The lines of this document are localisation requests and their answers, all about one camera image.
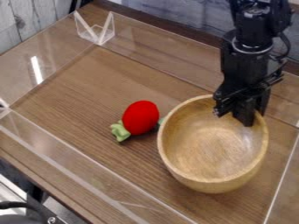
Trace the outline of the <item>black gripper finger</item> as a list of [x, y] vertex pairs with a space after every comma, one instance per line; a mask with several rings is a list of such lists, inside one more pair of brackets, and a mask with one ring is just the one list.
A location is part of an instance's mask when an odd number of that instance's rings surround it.
[[241, 122], [245, 127], [251, 127], [255, 121], [256, 101], [243, 101], [236, 104], [232, 116]]
[[263, 115], [267, 111], [267, 104], [270, 100], [271, 89], [267, 89], [263, 94], [257, 97], [256, 100], [256, 110], [260, 115]]

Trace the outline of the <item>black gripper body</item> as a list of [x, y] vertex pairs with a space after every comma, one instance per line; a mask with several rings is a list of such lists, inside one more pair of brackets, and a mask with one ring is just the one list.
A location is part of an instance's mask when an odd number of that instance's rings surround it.
[[282, 81], [287, 59], [284, 54], [272, 54], [272, 48], [274, 44], [266, 48], [241, 45], [235, 30], [224, 34], [220, 42], [224, 79], [212, 96], [217, 117], [232, 114], [236, 104], [251, 100], [256, 101], [257, 111], [257, 97]]

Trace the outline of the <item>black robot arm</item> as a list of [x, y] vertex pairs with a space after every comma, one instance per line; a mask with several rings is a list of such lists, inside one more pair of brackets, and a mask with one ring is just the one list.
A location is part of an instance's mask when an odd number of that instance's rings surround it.
[[271, 87], [283, 79], [287, 54], [274, 54], [275, 39], [290, 46], [286, 28], [291, 26], [288, 0], [228, 0], [235, 29], [220, 43], [223, 82], [213, 93], [216, 116], [232, 114], [244, 126], [263, 115]]

